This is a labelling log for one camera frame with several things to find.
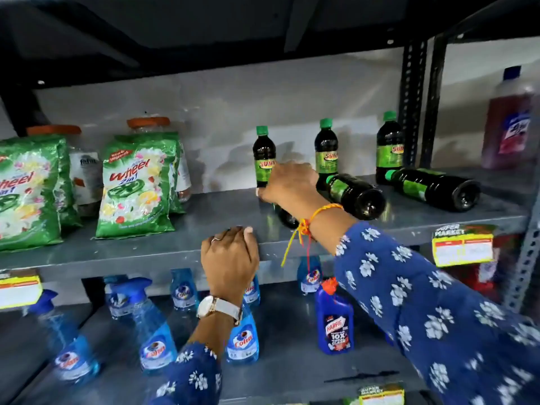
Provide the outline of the person's left hand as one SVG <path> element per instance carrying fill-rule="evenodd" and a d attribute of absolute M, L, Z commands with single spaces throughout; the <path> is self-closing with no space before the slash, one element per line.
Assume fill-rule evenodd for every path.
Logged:
<path fill-rule="evenodd" d="M 259 268 L 259 258 L 242 255 L 238 249 L 210 253 L 200 257 L 212 296 L 241 306 L 244 294 Z"/>

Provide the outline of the person's right hand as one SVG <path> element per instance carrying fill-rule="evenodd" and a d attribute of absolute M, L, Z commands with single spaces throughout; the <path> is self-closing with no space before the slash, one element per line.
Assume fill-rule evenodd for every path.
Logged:
<path fill-rule="evenodd" d="M 316 211 L 330 204 L 316 189 L 318 178 L 309 163 L 276 163 L 268 179 L 273 185 L 273 204 L 278 204 L 299 222 L 311 219 Z"/>

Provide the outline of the dark bottle green label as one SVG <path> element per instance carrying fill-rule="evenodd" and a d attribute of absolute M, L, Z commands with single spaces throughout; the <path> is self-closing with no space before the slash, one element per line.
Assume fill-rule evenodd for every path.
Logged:
<path fill-rule="evenodd" d="M 299 226 L 299 222 L 290 213 L 281 208 L 278 204 L 273 204 L 275 215 L 278 217 L 281 224 L 290 230 L 295 230 Z"/>

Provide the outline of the person's right forearm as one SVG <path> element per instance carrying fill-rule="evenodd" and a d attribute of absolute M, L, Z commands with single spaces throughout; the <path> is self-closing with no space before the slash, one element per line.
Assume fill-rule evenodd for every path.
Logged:
<path fill-rule="evenodd" d="M 540 327 L 379 227 L 328 206 L 291 212 L 334 276 L 445 405 L 540 405 Z"/>

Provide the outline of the person's left forearm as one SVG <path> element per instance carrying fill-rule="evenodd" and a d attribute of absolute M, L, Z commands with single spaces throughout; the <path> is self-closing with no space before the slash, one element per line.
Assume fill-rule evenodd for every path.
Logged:
<path fill-rule="evenodd" d="M 220 311 L 201 318 L 165 368 L 166 382 L 148 405 L 218 405 L 223 384 L 220 359 L 234 323 L 233 316 Z"/>

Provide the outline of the grey metal shelf rack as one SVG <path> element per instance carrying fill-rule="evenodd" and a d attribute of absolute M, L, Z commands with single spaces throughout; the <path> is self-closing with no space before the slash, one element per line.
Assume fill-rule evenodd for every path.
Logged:
<path fill-rule="evenodd" d="M 354 7 L 352 15 L 357 18 L 357 24 L 339 26 L 339 22 L 328 25 L 321 31 L 311 30 L 313 15 L 318 13 L 318 4 L 314 2 L 314 11 L 306 22 L 307 41 L 300 40 L 293 47 L 289 47 L 289 28 L 294 23 L 296 6 L 300 2 L 287 0 L 287 6 L 283 7 L 287 19 L 282 21 L 287 28 L 277 35 L 268 36 L 248 35 L 246 31 L 231 40 L 185 42 L 175 47 L 172 51 L 164 53 L 152 52 L 146 47 L 136 47 L 127 40 L 119 30 L 105 23 L 104 19 L 97 18 L 89 10 L 83 10 L 84 0 L 0 0 L 0 97 L 8 100 L 8 115 L 10 121 L 15 120 L 15 131 L 23 133 L 23 127 L 29 126 L 31 121 L 44 120 L 44 114 L 38 106 L 38 101 L 31 106 L 35 95 L 32 83 L 41 80 L 52 81 L 47 88 L 71 87 L 80 85 L 92 85 L 100 82 L 117 82 L 123 80 L 144 79 L 146 77 L 182 74 L 191 70 L 219 69 L 244 64 L 259 64 L 265 62 L 313 58 L 318 55 L 314 51 L 317 42 L 327 40 L 340 40 L 343 43 L 331 50 L 331 54 L 353 52 L 355 48 L 361 50 L 374 50 L 382 46 L 383 35 L 390 27 L 398 28 L 401 33 L 401 41 L 408 44 L 409 41 L 419 41 L 430 30 L 422 30 L 414 21 L 424 14 L 423 3 L 427 10 L 431 9 L 438 0 L 407 0 L 403 7 L 403 17 L 395 20 L 395 23 L 387 20 L 387 26 L 383 24 L 368 25 L 366 19 L 360 19 L 355 14 L 360 13 L 360 7 Z M 52 57 L 51 61 L 33 62 L 22 58 L 15 50 L 15 35 L 17 31 L 12 24 L 8 24 L 7 13 L 15 7 L 32 7 L 40 12 L 51 15 L 64 26 L 71 26 L 71 33 L 79 31 L 87 36 L 94 37 L 97 41 L 114 48 L 121 54 L 117 60 L 127 68 L 113 72 L 107 70 L 105 62 L 98 59 L 96 67 L 92 68 L 84 59 L 76 58 L 70 52 L 66 58 Z M 368 29 L 373 28 L 372 40 L 361 40 L 358 45 L 346 45 L 346 37 L 352 41 L 355 35 L 368 37 Z M 139 242 L 133 238 L 134 245 L 142 246 L 144 254 L 130 254 L 129 249 L 122 249 L 116 253 L 110 246 L 98 246 L 96 240 L 91 240 L 90 227 L 84 227 L 70 234 L 67 240 L 56 246 L 41 247 L 27 251 L 2 252 L 0 253 L 0 274 L 23 272 L 34 270 L 44 281 L 65 280 L 67 278 L 87 279 L 96 278 L 107 274 L 104 265 L 109 262 L 110 269 L 122 269 L 122 263 L 130 264 L 131 269 L 146 270 L 144 263 L 152 256 L 158 258 L 161 269 L 169 269 L 166 263 L 172 263 L 174 268 L 177 263 L 195 263 L 199 259 L 199 242 L 196 239 L 200 234 L 208 234 L 214 228 L 220 228 L 226 223 L 247 222 L 252 224 L 262 236 L 270 235 L 266 216 L 273 216 L 270 206 L 258 209 L 259 201 L 256 200 L 249 190 L 233 190 L 200 194 L 195 196 L 195 205 L 191 207 L 188 217 L 182 217 L 176 221 L 176 231 L 158 235 L 158 240 L 151 240 L 145 245 L 144 238 Z"/>
<path fill-rule="evenodd" d="M 540 37 L 540 0 L 433 0 L 424 12 L 428 38 L 434 38 L 434 45 L 420 165 L 431 166 L 448 45 Z M 516 261 L 500 275 L 499 292 L 503 306 L 515 313 L 526 312 L 540 294 L 540 139 L 532 144 L 531 159 L 516 169 L 478 170 L 478 174 L 489 195 L 528 212 Z"/>

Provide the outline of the dark bottle green cap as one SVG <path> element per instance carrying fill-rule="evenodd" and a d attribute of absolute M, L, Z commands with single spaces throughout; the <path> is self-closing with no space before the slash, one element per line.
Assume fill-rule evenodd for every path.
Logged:
<path fill-rule="evenodd" d="M 268 136 L 267 126 L 257 126 L 257 139 L 253 144 L 253 157 L 255 167 L 256 187 L 267 186 L 269 176 L 276 163 L 276 147 Z"/>
<path fill-rule="evenodd" d="M 383 214 L 387 201 L 377 187 L 350 174 L 326 179 L 329 198 L 359 220 L 374 220 Z"/>
<path fill-rule="evenodd" d="M 316 188 L 319 191 L 326 191 L 327 178 L 338 174 L 339 142 L 332 126 L 331 118 L 321 119 L 320 131 L 314 141 L 315 170 L 319 175 Z"/>
<path fill-rule="evenodd" d="M 390 170 L 403 167 L 405 134 L 397 121 L 395 111 L 383 114 L 383 125 L 376 134 L 376 170 L 377 185 L 386 185 L 385 175 Z"/>
<path fill-rule="evenodd" d="M 481 186 L 476 180 L 425 168 L 389 170 L 384 178 L 406 197 L 449 212 L 467 212 L 481 196 Z"/>

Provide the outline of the green detergent powder packet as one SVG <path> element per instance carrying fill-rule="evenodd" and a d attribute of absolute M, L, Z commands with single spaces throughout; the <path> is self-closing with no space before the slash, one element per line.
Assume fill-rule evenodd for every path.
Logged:
<path fill-rule="evenodd" d="M 170 220 L 177 142 L 165 135 L 115 136 L 103 157 L 103 196 L 95 239 L 175 231 Z"/>
<path fill-rule="evenodd" d="M 53 191 L 62 228 L 81 227 L 82 221 L 76 210 L 73 184 L 70 177 L 70 151 L 64 136 L 55 135 L 58 153 L 58 180 Z"/>
<path fill-rule="evenodd" d="M 174 214 L 185 214 L 184 204 L 191 198 L 191 178 L 188 172 L 184 146 L 177 132 L 166 132 L 175 141 L 175 161 L 172 166 L 174 178 L 171 180 L 171 209 Z"/>
<path fill-rule="evenodd" d="M 0 141 L 0 253 L 62 243 L 58 161 L 52 140 Z"/>

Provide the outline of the row of blue spray bottles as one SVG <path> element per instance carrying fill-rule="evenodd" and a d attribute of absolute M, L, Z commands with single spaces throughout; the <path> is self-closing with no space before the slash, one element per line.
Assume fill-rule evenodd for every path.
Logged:
<path fill-rule="evenodd" d="M 114 307 L 125 310 L 132 328 L 137 348 L 137 363 L 143 373 L 149 375 L 165 374 L 165 368 L 172 363 L 181 350 L 173 339 L 173 333 L 164 314 L 146 295 L 146 288 L 152 284 L 147 278 L 112 276 L 105 280 L 105 296 Z M 98 376 L 100 363 L 86 338 L 79 333 L 77 326 L 57 310 L 52 300 L 57 293 L 44 289 L 38 301 L 30 305 L 29 313 L 37 317 L 48 333 L 51 366 L 57 379 L 69 384 L 86 383 Z M 277 301 L 265 301 L 262 306 L 254 302 L 255 311 L 245 295 L 242 304 L 242 320 L 234 326 L 225 347 L 225 360 L 234 364 L 254 363 L 260 355 L 260 332 L 306 330 L 308 306 L 303 312 L 296 311 L 298 305 L 283 301 L 285 310 L 277 312 Z"/>

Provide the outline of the clear jar orange lid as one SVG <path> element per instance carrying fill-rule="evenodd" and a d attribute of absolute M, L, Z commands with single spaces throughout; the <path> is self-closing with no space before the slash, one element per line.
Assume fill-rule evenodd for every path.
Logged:
<path fill-rule="evenodd" d="M 103 192 L 102 162 L 97 151 L 83 141 L 82 129 L 76 125 L 44 125 L 28 127 L 26 132 L 29 136 L 64 136 L 77 212 L 83 218 L 97 217 Z"/>
<path fill-rule="evenodd" d="M 165 116 L 131 118 L 127 120 L 126 123 L 131 129 L 132 133 L 157 133 L 172 131 L 179 134 L 178 130 L 172 126 L 171 120 Z"/>

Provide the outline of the blue toilet cleaner bottle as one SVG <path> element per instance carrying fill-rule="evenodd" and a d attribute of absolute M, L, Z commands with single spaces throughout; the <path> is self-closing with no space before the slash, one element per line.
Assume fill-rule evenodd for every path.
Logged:
<path fill-rule="evenodd" d="M 315 294 L 318 345 L 328 355 L 354 349 L 354 309 L 337 294 L 339 286 L 332 277 L 324 280 Z"/>

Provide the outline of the yellow shelf price label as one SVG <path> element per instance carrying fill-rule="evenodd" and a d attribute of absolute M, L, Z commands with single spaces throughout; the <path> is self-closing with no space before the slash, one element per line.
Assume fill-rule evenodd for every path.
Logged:
<path fill-rule="evenodd" d="M 400 384 L 371 385 L 359 391 L 359 405 L 405 405 L 404 389 Z"/>
<path fill-rule="evenodd" d="M 493 224 L 448 224 L 437 228 L 431 238 L 436 267 L 482 264 L 494 259 Z"/>
<path fill-rule="evenodd" d="M 0 273 L 0 311 L 35 304 L 43 292 L 37 272 Z"/>

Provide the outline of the red packets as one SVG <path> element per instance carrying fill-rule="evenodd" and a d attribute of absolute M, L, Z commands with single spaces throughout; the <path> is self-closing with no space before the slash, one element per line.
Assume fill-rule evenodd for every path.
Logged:
<path fill-rule="evenodd" d="M 453 278 L 485 296 L 496 295 L 495 277 L 503 249 L 512 241 L 512 235 L 494 238 L 491 261 L 480 264 L 453 265 L 445 268 Z"/>

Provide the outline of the pink liquid bottle blue cap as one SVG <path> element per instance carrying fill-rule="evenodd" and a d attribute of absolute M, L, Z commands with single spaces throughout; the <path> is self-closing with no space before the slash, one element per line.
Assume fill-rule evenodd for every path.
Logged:
<path fill-rule="evenodd" d="M 489 100 L 481 153 L 483 169 L 511 169 L 525 160 L 535 90 L 521 78 L 521 70 L 521 66 L 505 68 Z"/>

